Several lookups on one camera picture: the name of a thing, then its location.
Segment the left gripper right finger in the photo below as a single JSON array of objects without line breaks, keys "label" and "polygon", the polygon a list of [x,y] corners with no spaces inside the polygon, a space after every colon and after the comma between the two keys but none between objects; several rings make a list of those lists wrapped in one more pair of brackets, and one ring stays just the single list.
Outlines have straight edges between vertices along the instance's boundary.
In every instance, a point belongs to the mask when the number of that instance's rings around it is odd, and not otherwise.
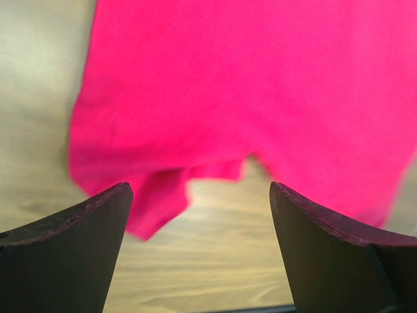
[{"label": "left gripper right finger", "polygon": [[416,238],[319,205],[279,183],[270,207],[297,312],[415,312]]}]

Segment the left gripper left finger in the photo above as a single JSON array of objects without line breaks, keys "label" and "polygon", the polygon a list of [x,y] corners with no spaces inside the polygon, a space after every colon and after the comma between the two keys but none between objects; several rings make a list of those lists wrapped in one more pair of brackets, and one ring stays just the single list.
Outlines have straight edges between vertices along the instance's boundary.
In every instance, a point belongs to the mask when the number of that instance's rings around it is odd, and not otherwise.
[{"label": "left gripper left finger", "polygon": [[132,200],[119,183],[1,232],[1,311],[102,312]]}]

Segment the pink red t shirt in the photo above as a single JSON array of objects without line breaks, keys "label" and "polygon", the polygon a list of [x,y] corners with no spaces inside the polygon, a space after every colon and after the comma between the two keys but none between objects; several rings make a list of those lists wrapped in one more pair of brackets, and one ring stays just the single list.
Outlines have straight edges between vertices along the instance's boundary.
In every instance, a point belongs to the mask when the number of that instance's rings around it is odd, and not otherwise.
[{"label": "pink red t shirt", "polygon": [[380,227],[415,154],[415,1],[96,4],[69,171],[90,195],[130,183],[141,239],[250,155]]}]

